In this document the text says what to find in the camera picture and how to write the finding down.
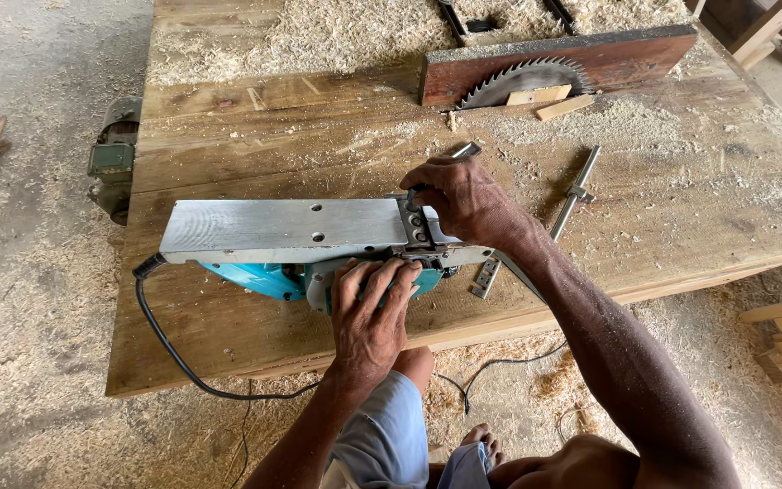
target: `bare foot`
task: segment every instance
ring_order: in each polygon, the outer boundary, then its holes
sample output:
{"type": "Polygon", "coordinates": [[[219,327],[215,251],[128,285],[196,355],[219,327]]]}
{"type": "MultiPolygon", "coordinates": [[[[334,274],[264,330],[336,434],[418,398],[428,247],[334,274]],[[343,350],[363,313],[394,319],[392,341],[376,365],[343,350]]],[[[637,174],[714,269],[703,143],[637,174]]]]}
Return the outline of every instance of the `bare foot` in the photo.
{"type": "Polygon", "coordinates": [[[489,427],[487,423],[482,423],[473,427],[472,430],[467,433],[467,436],[463,437],[461,446],[469,445],[476,441],[484,442],[487,456],[490,457],[491,464],[494,468],[505,464],[505,453],[502,452],[502,443],[499,439],[494,437],[494,433],[491,432],[491,427],[489,427]]]}

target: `dirt floor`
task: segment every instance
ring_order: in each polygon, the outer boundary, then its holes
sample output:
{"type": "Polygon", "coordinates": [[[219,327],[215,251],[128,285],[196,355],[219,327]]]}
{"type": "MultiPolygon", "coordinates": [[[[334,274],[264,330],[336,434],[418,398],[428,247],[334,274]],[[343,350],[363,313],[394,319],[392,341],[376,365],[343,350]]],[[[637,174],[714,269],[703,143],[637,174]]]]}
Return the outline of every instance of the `dirt floor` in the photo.
{"type": "MultiPolygon", "coordinates": [[[[228,487],[243,468],[241,426],[251,467],[307,401],[253,403],[244,424],[248,406],[191,386],[103,397],[123,228],[86,198],[86,160],[107,104],[141,92],[151,15],[149,1],[0,1],[0,114],[11,142],[0,158],[0,487],[228,487]]],[[[781,70],[776,58],[753,73],[782,105],[781,70]]],[[[782,487],[782,384],[753,361],[771,347],[773,325],[736,318],[778,301],[782,268],[632,305],[717,421],[745,487],[782,487]]],[[[443,351],[437,372],[465,381],[487,360],[560,341],[556,332],[443,351]]],[[[290,392],[315,378],[253,388],[290,392]]],[[[471,396],[465,416],[449,383],[431,383],[425,413],[439,451],[482,421],[513,458],[548,454],[582,431],[628,446],[567,350],[492,366],[471,396]]]]}

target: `wooden tabletop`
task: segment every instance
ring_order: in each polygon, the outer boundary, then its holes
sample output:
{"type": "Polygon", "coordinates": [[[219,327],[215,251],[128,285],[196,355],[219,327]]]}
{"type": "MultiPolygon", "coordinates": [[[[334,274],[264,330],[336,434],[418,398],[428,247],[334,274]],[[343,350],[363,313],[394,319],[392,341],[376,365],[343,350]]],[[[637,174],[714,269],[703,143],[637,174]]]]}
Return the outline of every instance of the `wooden tabletop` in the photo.
{"type": "MultiPolygon", "coordinates": [[[[157,2],[154,37],[160,26],[221,29],[223,42],[248,45],[279,2],[212,3],[157,2]]],[[[352,75],[148,83],[107,395],[188,382],[138,309],[130,273],[158,250],[176,200],[379,198],[428,154],[473,139],[506,191],[549,223],[590,148],[602,145],[588,182],[597,200],[573,213],[559,245],[620,302],[782,264],[782,112],[710,35],[701,39],[679,73],[606,90],[579,113],[541,123],[533,106],[468,110],[458,112],[456,132],[441,107],[416,103],[417,60],[352,75]]],[[[150,53],[156,70],[167,59],[150,53]]],[[[464,267],[413,300],[410,345],[467,345],[553,327],[548,307],[505,268],[487,300],[469,293],[478,270],[464,267]]],[[[194,264],[161,267],[145,291],[203,378],[312,370],[332,358],[330,321],[304,300],[248,293],[194,264]]]]}

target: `hand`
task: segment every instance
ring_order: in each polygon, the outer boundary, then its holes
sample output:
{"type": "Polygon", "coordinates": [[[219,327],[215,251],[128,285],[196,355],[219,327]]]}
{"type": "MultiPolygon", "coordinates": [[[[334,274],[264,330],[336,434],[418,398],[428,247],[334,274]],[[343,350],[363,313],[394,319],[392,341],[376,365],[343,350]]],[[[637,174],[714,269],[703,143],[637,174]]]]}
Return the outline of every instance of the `hand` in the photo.
{"type": "Polygon", "coordinates": [[[408,190],[418,183],[432,187],[417,193],[413,203],[433,207],[447,236],[501,248],[533,230],[545,231],[505,195],[474,157],[430,158],[408,172],[400,187],[408,190]]]}
{"type": "Polygon", "coordinates": [[[406,345],[406,309],[418,290],[412,283],[420,272],[420,262],[401,259],[357,265],[351,259],[336,271],[331,288],[336,358],[329,373],[342,376],[343,384],[365,394],[385,379],[406,345]],[[386,290],[385,303],[379,307],[386,290]]]}

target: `light blue shorts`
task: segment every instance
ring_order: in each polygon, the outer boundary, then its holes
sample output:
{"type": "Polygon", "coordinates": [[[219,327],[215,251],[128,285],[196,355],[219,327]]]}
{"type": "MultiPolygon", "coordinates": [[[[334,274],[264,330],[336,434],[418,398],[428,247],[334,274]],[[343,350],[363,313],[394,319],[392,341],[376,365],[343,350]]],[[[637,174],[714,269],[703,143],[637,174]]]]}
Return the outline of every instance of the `light blue shorts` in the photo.
{"type": "MultiPolygon", "coordinates": [[[[361,489],[423,489],[428,483],[428,434],[421,394],[391,371],[358,407],[331,446],[328,465],[341,461],[361,489]]],[[[481,442],[454,450],[440,487],[485,487],[490,459],[481,442]]]]}

